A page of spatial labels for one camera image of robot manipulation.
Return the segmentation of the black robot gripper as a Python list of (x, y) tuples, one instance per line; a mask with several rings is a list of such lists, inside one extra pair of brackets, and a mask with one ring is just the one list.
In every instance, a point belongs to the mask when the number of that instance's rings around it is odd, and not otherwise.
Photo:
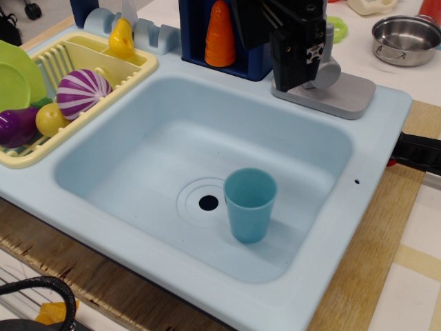
[(323, 1), (232, 1), (231, 6), (245, 49), (270, 40), (278, 91), (316, 78), (326, 44)]

